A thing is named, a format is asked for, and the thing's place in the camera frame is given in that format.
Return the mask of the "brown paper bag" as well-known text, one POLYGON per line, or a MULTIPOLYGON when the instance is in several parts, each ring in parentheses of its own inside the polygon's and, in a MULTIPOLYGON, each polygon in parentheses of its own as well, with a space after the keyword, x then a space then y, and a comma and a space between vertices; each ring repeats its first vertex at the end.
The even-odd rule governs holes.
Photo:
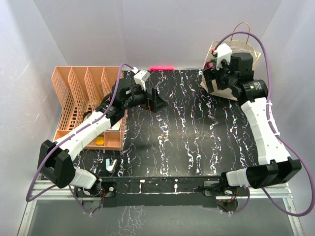
POLYGON ((210 95, 243 104, 264 96, 266 85, 253 78, 253 66, 260 53, 257 53, 247 40, 233 40, 235 34, 252 36, 249 31, 233 31, 223 39, 213 41, 204 61, 201 86, 210 95))

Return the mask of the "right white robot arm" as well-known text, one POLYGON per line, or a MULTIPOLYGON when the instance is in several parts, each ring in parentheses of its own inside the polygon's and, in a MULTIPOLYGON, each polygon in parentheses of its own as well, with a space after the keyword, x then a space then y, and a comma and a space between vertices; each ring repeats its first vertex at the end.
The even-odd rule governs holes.
POLYGON ((250 53, 232 53, 228 59, 210 60, 203 70, 207 82, 215 80, 219 90, 231 89, 246 115, 258 152, 258 165, 221 174, 216 187, 225 195, 238 187, 257 189, 287 183, 302 168, 269 126, 272 114, 266 111, 268 88, 263 80, 254 79, 252 66, 250 53))

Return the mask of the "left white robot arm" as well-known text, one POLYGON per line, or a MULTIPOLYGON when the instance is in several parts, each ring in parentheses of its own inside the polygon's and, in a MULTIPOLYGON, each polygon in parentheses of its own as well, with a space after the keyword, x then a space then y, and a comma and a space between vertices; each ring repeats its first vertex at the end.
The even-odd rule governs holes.
POLYGON ((74 167, 73 161, 77 155, 97 136, 120 121, 127 109, 140 106, 156 113, 167 105, 157 89, 148 91, 126 79, 118 80, 112 93, 103 98, 85 121, 54 142, 46 140, 42 143, 39 172, 58 188, 68 185, 83 187, 89 195, 97 196, 102 185, 95 174, 74 167))

